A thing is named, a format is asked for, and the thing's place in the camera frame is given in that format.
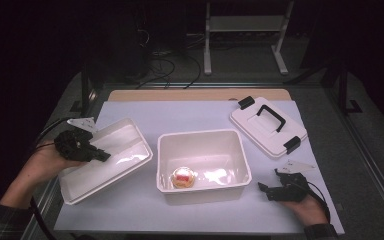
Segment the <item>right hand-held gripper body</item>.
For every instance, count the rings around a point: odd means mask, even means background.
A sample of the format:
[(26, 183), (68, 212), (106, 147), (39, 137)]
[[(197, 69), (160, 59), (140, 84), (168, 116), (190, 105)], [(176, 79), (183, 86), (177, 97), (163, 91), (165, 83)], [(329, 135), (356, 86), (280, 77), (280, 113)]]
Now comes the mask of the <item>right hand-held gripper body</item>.
[(310, 191), (308, 181), (303, 175), (305, 171), (313, 170), (314, 166), (298, 161), (288, 160), (282, 167), (276, 168), (281, 187), (276, 189), (276, 201), (302, 201)]

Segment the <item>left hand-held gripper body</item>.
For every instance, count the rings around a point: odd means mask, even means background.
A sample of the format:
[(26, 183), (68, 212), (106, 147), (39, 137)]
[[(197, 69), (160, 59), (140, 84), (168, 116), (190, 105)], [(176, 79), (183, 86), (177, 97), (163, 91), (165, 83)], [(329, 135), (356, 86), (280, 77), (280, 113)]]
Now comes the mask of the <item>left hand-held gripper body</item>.
[(74, 161), (88, 162), (94, 159), (97, 148), (90, 143), (93, 134), (97, 132), (94, 118), (69, 118), (66, 123), (73, 129), (61, 132), (54, 139), (59, 154)]

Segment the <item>white shallow plastic tray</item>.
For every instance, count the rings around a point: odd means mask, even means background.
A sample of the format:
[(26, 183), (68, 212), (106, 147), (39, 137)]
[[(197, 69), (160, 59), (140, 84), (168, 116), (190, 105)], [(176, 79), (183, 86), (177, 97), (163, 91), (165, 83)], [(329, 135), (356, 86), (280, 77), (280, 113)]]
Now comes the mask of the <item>white shallow plastic tray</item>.
[(60, 173), (61, 194), (68, 205), (77, 204), (125, 178), (153, 157), (146, 139), (129, 118), (98, 130), (90, 143), (109, 154), (109, 158), (106, 161), (93, 159)]

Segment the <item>white plastic storage box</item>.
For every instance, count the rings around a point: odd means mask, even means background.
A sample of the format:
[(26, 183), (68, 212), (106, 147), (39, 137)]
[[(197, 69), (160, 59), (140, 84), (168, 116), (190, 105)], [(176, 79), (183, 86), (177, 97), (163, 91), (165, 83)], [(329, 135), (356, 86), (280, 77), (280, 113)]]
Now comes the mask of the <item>white plastic storage box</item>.
[[(170, 205), (232, 201), (252, 180), (239, 133), (233, 129), (164, 134), (159, 137), (156, 186)], [(196, 172), (191, 188), (175, 188), (173, 171)]]

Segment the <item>round pastry red label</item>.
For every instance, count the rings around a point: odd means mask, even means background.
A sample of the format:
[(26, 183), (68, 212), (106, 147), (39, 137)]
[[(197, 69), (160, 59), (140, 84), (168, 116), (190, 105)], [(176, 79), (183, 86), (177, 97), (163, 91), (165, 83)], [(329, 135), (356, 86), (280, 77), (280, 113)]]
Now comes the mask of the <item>round pastry red label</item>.
[(175, 169), (170, 180), (175, 188), (191, 188), (195, 183), (196, 172), (188, 167)]

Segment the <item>person's right hand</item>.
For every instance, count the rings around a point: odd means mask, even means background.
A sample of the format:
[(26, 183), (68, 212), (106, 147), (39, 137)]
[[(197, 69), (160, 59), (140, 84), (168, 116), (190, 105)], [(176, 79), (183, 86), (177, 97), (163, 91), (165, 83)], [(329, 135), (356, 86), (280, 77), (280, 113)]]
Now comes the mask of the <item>person's right hand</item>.
[(281, 204), (291, 210), (305, 227), (329, 223), (321, 204), (312, 196), (307, 195), (301, 202), (281, 201)]

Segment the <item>person's left hand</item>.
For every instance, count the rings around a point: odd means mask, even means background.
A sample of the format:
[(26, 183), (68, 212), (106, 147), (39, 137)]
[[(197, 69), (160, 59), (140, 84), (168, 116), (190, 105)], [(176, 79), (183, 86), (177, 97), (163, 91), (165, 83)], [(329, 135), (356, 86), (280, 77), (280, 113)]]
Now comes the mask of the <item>person's left hand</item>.
[(45, 142), (36, 147), (19, 177), (27, 186), (33, 187), (56, 177), (62, 170), (82, 165), (80, 161), (62, 157), (53, 142)]

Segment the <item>black metal stand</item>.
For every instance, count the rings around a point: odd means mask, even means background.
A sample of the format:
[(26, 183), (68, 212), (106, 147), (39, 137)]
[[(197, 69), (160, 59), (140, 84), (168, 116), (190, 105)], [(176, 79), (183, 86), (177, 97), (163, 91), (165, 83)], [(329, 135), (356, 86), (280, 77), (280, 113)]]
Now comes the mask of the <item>black metal stand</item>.
[(80, 72), (80, 99), (72, 104), (70, 111), (84, 117), (88, 114), (95, 99), (96, 89), (90, 80), (88, 65), (84, 63)]
[(348, 99), (348, 71), (344, 65), (339, 68), (338, 106), (344, 115), (362, 112), (360, 105), (355, 100)]

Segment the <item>white table cover sheet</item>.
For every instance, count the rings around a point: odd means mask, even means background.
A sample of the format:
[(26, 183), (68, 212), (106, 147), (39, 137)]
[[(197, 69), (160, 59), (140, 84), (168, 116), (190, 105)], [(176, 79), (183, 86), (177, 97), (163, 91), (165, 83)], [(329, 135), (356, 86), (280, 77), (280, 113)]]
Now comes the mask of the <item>white table cover sheet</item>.
[[(232, 101), (106, 102), (97, 118), (103, 129), (132, 119), (149, 144), (153, 157), (144, 166), (74, 204), (64, 204), (56, 220), (59, 231), (178, 234), (283, 235), (302, 226), (287, 208), (269, 201), (258, 182), (275, 186), (274, 170), (285, 158), (268, 158), (231, 122)], [(156, 186), (158, 139), (164, 134), (233, 129), (241, 137), (252, 180), (237, 200), (170, 205)]]

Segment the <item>wooden table board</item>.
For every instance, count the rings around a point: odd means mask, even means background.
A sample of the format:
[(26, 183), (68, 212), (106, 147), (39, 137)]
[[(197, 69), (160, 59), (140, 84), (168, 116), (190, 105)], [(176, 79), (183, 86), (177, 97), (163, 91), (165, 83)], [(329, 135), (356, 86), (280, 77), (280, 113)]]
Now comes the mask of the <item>wooden table board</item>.
[(201, 89), (146, 89), (114, 90), (109, 101), (236, 101), (248, 96), (264, 97), (268, 100), (289, 101), (291, 96), (285, 89), (263, 88), (201, 88)]

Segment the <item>white metal stand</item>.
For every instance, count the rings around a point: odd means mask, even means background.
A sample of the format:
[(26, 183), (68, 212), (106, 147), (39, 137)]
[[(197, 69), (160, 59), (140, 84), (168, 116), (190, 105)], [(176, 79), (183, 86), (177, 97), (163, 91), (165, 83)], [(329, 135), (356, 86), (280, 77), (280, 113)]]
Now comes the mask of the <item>white metal stand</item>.
[(206, 3), (205, 39), (203, 50), (204, 74), (212, 74), (210, 35), (225, 32), (272, 32), (278, 34), (278, 39), (271, 46), (271, 51), (281, 75), (288, 75), (289, 71), (281, 54), (283, 41), (290, 22), (295, 0), (286, 0), (286, 10), (281, 15), (233, 15), (215, 16), (211, 14), (211, 3)]

